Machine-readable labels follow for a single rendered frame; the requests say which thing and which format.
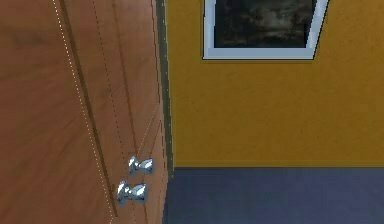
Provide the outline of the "silver door knob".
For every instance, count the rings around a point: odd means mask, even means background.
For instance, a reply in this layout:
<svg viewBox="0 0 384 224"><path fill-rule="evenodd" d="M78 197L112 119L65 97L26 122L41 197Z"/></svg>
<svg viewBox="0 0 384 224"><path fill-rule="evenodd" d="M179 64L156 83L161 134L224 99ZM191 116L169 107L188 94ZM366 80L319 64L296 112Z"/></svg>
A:
<svg viewBox="0 0 384 224"><path fill-rule="evenodd" d="M123 206L127 201L145 203L148 192L147 184L129 185L126 181L121 181L117 188L116 199L119 206Z"/></svg>
<svg viewBox="0 0 384 224"><path fill-rule="evenodd" d="M151 175L154 171L154 159L149 158L146 160L139 161L135 156L129 159L128 173L134 176L138 172L142 172L146 175Z"/></svg>

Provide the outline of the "white framed dark picture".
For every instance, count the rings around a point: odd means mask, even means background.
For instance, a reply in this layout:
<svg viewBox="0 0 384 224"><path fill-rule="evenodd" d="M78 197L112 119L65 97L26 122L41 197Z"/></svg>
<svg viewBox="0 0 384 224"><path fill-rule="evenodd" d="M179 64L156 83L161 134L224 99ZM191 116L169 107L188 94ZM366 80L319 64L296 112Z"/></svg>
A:
<svg viewBox="0 0 384 224"><path fill-rule="evenodd" d="M204 0L204 60L313 60L330 0Z"/></svg>

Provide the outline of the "brown wooden door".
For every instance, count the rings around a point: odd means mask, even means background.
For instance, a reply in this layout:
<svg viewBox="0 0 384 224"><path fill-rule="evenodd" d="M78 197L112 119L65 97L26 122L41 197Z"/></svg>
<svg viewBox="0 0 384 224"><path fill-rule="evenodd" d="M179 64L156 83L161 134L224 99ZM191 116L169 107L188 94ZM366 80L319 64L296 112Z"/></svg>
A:
<svg viewBox="0 0 384 224"><path fill-rule="evenodd" d="M0 0L0 224L163 224L164 3ZM121 181L146 202L119 206Z"/></svg>

